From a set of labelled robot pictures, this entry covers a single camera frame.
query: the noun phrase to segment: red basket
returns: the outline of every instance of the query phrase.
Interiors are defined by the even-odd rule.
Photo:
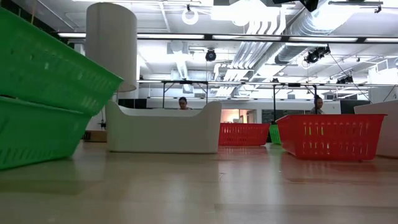
[[[384,114],[287,115],[277,121],[282,147],[299,159],[371,160]]]
[[[262,146],[267,142],[269,124],[221,123],[219,146]]]

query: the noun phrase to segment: cable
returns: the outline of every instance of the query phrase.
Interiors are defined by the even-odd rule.
[[[332,57],[332,59],[336,62],[336,64],[337,64],[337,66],[340,68],[340,70],[348,77],[349,75],[347,75],[347,73],[344,71],[344,69],[340,66],[340,64],[336,61],[336,59],[334,58],[334,56],[332,55],[332,54],[330,54],[330,56]],[[367,97],[365,94],[364,94],[364,92],[355,84],[355,83],[353,83],[354,84],[354,86],[362,93],[362,95],[364,95],[365,97],[366,97],[366,99],[368,99],[369,100],[369,102],[371,102],[371,104],[372,104],[372,101],[369,99],[369,97]]]
[[[396,84],[392,87],[391,91],[388,93],[388,95],[385,97],[385,99],[383,100],[383,102],[386,101],[386,99],[390,96],[390,94],[392,93],[392,91],[396,88]]]

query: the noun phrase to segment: metal pole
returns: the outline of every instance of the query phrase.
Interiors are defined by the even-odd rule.
[[[274,123],[275,123],[276,122],[276,98],[275,98],[275,96],[276,96],[276,93],[275,93],[276,85],[273,85],[273,87],[274,87]]]
[[[317,86],[314,85],[313,88],[314,88],[314,92],[315,92],[315,94],[314,94],[314,96],[315,96],[314,99],[316,99],[317,96],[318,96],[318,95],[317,95]],[[315,114],[318,114],[318,105],[317,105],[317,104],[318,104],[318,100],[316,100],[316,101],[314,100],[314,103],[315,103]]]
[[[164,96],[166,94],[166,82],[163,82],[163,109],[164,109]]]
[[[206,84],[206,104],[207,104],[208,97],[209,97],[208,93],[209,93],[209,83]]]

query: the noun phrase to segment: ceiling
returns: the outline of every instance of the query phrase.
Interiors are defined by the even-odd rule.
[[[59,32],[84,32],[86,23],[86,9],[92,2],[73,0],[13,0],[25,10],[32,12],[35,9],[37,17]],[[211,19],[210,12],[213,0],[202,1],[198,9],[199,20],[194,25],[187,25],[182,21],[184,5],[170,6],[160,4],[131,4],[123,6],[129,8],[138,20],[138,32],[172,32],[172,33],[211,33],[211,34],[243,34],[248,26],[236,26],[231,21],[215,21]],[[297,3],[286,9],[286,21],[294,20],[300,12],[302,5]],[[375,7],[361,8],[354,13],[343,25],[334,30],[331,35],[398,35],[398,8],[385,7],[375,14]],[[240,42],[207,42],[189,41],[188,46],[203,47],[204,50],[195,50],[187,60],[188,70],[207,70],[213,72],[216,62],[206,62],[207,48],[214,48],[217,53],[217,62],[230,62],[239,50]],[[303,63],[303,56],[297,57],[290,66],[285,67],[279,74],[280,79],[287,82],[304,82],[315,80],[320,82],[328,80],[330,76],[341,73],[341,69],[362,68],[353,73],[358,82],[365,82],[368,74],[367,68],[388,57],[398,57],[398,45],[366,45],[366,44],[331,44],[331,54],[340,67],[330,57],[325,57],[315,65],[308,68]],[[153,55],[153,51],[163,52]],[[144,63],[141,65],[141,74],[145,78],[157,78],[161,75],[170,75],[171,70],[177,66],[172,58],[168,58],[167,41],[140,40],[138,52]]]

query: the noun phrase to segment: green basket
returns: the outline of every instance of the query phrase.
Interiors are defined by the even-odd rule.
[[[269,134],[271,135],[271,141],[274,144],[282,144],[280,141],[279,130],[277,124],[269,126]]]
[[[5,9],[0,27],[2,95],[96,115],[123,81]]]
[[[71,156],[91,116],[0,97],[0,169]]]

